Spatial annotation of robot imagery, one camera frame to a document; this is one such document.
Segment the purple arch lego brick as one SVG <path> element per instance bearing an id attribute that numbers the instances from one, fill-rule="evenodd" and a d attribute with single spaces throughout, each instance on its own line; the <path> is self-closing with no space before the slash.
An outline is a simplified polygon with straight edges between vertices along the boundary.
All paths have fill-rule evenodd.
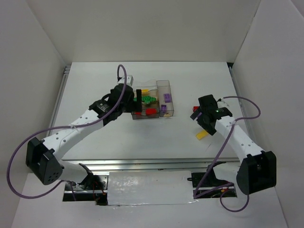
<path id="1" fill-rule="evenodd" d="M 161 105 L 161 113 L 162 114 L 167 113 L 167 105 L 165 105 L 165 104 Z"/>

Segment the purple square lego brick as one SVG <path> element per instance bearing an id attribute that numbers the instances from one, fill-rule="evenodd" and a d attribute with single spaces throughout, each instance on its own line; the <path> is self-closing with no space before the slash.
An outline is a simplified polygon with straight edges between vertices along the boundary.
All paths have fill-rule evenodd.
<path id="1" fill-rule="evenodd" d="M 172 98 L 171 98 L 171 94 L 170 93 L 164 93 L 163 94 L 163 98 L 164 98 L 164 102 L 165 103 L 170 103 L 172 101 Z"/>

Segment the yellow lego plate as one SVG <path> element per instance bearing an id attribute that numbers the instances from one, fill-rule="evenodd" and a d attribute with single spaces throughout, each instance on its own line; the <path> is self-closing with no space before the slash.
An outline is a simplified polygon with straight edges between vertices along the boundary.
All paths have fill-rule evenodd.
<path id="1" fill-rule="evenodd" d="M 198 134 L 196 134 L 196 138 L 198 140 L 203 139 L 204 137 L 206 137 L 208 135 L 208 132 L 205 130 L 202 130 L 201 132 L 199 132 Z"/>

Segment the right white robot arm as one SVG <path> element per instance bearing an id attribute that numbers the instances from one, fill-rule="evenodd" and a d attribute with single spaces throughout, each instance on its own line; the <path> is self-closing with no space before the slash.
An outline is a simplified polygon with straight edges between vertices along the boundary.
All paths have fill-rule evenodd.
<path id="1" fill-rule="evenodd" d="M 226 180 L 234 184 L 235 189 L 248 196 L 252 193 L 272 188 L 276 185 L 276 156 L 272 151 L 266 152 L 258 146 L 237 124 L 235 118 L 226 107 L 219 107 L 213 95 L 200 97 L 199 108 L 191 115 L 209 135 L 219 133 L 225 140 L 213 162 L 207 168 L 204 176 L 197 184 L 194 198 L 211 172 L 218 180 Z M 218 163 L 217 160 L 225 146 L 229 144 L 236 153 L 239 167 L 228 163 Z"/>

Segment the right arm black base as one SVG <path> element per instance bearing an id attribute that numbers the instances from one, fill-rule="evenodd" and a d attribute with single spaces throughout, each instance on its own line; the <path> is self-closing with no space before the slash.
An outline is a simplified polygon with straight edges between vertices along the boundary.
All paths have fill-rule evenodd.
<path id="1" fill-rule="evenodd" d="M 191 176 L 187 178 L 187 181 L 192 183 L 194 199 L 219 198 L 225 192 L 228 193 L 229 197 L 236 197 L 234 184 L 228 180 L 217 178 L 213 168 L 200 184 L 210 165 L 210 162 L 190 163 Z"/>

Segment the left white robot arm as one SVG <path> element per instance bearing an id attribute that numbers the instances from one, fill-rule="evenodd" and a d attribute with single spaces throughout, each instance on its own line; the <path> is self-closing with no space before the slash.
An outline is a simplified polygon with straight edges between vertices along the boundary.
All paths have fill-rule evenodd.
<path id="1" fill-rule="evenodd" d="M 44 185 L 56 180 L 68 180 L 91 187 L 99 178 L 85 165 L 63 161 L 64 155 L 88 135 L 116 120 L 122 113 L 142 110 L 142 92 L 118 84 L 102 99 L 93 102 L 71 125 L 39 140 L 32 138 L 27 144 L 26 165 Z"/>

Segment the green lego plate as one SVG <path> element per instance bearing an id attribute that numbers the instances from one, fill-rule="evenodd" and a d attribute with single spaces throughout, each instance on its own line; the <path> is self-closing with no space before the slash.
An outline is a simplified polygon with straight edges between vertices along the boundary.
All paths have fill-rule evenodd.
<path id="1" fill-rule="evenodd" d="M 151 97 L 151 96 L 149 96 L 149 95 L 148 95 L 148 96 L 143 96 L 143 97 L 142 97 L 142 102 L 144 102 L 145 100 L 148 100 L 148 101 L 149 101 L 149 100 L 150 100 L 150 97 Z"/>

